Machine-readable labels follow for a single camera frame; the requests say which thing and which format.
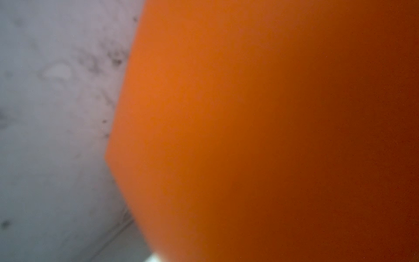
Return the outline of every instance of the gray wall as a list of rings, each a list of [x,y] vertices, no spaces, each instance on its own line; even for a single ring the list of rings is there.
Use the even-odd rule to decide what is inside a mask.
[[[103,155],[142,4],[0,0],[0,261],[70,261],[123,220]]]

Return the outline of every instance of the white wall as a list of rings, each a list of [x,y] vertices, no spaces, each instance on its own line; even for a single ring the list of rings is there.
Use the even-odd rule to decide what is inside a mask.
[[[125,209],[103,154],[142,0],[0,0],[0,261],[70,261]]]

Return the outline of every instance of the orange object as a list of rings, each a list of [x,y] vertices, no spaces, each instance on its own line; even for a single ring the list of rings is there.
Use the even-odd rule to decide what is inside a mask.
[[[168,262],[410,262],[419,2],[147,1],[106,158]]]

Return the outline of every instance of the orange surface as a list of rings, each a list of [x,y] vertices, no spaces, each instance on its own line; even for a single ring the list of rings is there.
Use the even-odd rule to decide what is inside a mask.
[[[418,16],[415,0],[147,1],[106,157],[150,246],[412,261]]]

